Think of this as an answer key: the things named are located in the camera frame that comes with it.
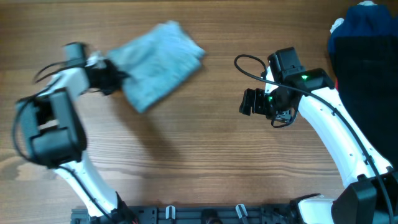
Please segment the light blue denim shorts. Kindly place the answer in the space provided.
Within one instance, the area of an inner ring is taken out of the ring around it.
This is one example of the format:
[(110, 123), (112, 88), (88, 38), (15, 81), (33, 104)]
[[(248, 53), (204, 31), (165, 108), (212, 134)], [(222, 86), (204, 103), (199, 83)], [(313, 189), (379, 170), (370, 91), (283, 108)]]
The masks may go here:
[(167, 21), (110, 50), (107, 58), (126, 73), (126, 99), (144, 113), (199, 70), (205, 54), (178, 22)]

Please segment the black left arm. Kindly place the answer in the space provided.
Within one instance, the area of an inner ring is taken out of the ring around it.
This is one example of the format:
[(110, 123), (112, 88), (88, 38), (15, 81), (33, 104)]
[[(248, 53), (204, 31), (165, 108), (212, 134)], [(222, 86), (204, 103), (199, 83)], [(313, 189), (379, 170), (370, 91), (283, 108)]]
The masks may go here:
[(16, 103), (12, 139), (26, 161), (63, 178), (86, 206), (88, 223), (138, 223), (134, 212), (100, 176), (74, 102), (89, 90), (110, 95), (127, 75), (83, 42), (64, 45), (66, 59), (45, 88)]

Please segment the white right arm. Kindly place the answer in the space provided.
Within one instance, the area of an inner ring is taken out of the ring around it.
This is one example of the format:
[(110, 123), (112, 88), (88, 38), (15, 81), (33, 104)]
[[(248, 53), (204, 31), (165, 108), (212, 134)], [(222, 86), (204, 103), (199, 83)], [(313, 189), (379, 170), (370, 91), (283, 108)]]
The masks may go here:
[(344, 191), (298, 200), (301, 223), (397, 223), (397, 171), (367, 140), (345, 109), (326, 71), (306, 70), (294, 48), (268, 56), (277, 88), (266, 90), (273, 116), (291, 108), (319, 135), (340, 173)]

